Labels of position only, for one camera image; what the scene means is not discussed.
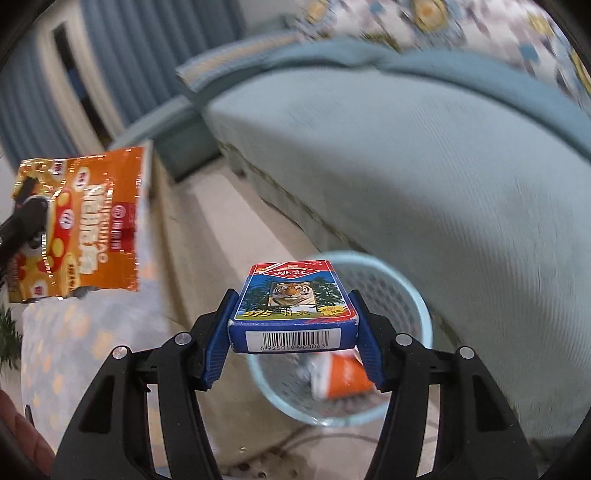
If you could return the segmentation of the person's left hand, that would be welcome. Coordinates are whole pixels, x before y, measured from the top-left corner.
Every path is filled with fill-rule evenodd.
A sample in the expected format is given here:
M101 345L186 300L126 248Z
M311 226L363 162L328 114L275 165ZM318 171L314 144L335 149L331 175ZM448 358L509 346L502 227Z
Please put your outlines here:
M0 392L1 419L26 457L46 476L50 474L55 454L37 429L18 412L9 395Z

